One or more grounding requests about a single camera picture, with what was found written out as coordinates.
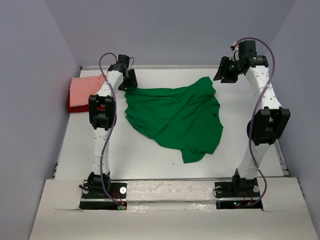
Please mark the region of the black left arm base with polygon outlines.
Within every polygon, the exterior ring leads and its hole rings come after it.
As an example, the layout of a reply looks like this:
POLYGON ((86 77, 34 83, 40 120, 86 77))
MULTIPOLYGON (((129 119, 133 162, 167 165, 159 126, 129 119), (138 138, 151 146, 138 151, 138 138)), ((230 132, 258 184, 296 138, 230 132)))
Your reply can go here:
POLYGON ((81 199, 79 208, 81 210, 108 210, 108 211, 125 211, 127 209, 127 192, 128 183, 125 181, 112 181, 108 197, 101 190, 88 190, 87 183, 80 184, 81 199))

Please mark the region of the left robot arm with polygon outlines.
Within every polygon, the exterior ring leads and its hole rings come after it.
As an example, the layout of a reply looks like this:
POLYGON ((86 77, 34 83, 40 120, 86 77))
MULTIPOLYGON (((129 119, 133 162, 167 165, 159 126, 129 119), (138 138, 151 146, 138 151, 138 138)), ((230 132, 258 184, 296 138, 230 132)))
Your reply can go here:
POLYGON ((115 63, 104 72, 102 60, 111 54, 107 52, 100 57, 98 63, 104 82, 97 93, 88 97, 89 122, 94 132, 94 155, 91 172, 82 188, 115 202, 110 195, 109 141, 117 120, 116 91, 136 88, 138 83, 135 71, 130 68, 130 61, 134 58, 127 55, 118 55, 115 63))

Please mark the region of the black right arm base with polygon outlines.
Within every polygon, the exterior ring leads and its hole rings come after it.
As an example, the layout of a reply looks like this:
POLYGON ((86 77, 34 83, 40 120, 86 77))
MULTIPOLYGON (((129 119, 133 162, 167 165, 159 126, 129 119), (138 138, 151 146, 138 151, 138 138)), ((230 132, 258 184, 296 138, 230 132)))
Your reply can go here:
POLYGON ((214 183, 212 194, 216 199, 217 210, 263 209, 257 184, 254 187, 245 187, 235 191, 232 182, 218 181, 214 183))

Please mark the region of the green t shirt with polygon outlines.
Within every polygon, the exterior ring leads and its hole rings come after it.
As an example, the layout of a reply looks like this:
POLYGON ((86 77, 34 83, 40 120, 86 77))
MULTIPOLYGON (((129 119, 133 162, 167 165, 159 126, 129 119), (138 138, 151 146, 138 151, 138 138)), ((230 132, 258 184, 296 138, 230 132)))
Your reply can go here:
POLYGON ((221 141, 220 103, 208 76, 178 88, 128 88, 125 99, 130 125, 161 147, 179 150, 185 164, 212 155, 221 141))

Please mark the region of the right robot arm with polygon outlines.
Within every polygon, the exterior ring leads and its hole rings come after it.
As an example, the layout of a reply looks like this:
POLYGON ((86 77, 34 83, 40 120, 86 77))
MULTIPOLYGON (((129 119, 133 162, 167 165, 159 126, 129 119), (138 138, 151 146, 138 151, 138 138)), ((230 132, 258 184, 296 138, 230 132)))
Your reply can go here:
POLYGON ((272 86, 275 58, 272 57, 272 64, 269 64, 266 56, 257 53, 257 42, 266 44, 255 37, 237 40, 230 47, 232 55, 221 58, 213 78, 214 81, 233 84, 243 75, 256 101, 246 127, 247 150, 232 180, 215 183, 213 194, 218 199, 261 199, 264 196, 259 190, 257 179, 263 175, 260 165, 268 149, 282 136, 291 117, 290 110, 281 105, 272 86))

